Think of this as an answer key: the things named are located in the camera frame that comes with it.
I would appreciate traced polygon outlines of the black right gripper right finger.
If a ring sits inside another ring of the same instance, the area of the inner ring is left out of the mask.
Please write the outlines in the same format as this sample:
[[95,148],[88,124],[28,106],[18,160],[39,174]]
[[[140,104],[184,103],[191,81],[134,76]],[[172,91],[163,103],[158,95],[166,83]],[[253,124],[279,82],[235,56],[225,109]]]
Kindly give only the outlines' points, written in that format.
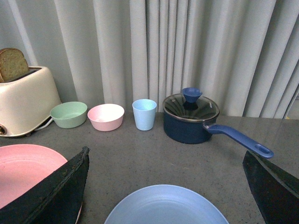
[[299,222],[299,180],[269,160],[247,151],[243,169],[250,191],[267,224]]

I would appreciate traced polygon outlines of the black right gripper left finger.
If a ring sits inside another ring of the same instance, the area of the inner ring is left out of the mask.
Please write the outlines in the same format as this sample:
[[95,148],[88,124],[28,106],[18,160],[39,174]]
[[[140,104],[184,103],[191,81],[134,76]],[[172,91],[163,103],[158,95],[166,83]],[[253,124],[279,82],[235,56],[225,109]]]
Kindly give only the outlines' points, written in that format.
[[0,210],[2,224],[74,224],[83,201],[89,148]]

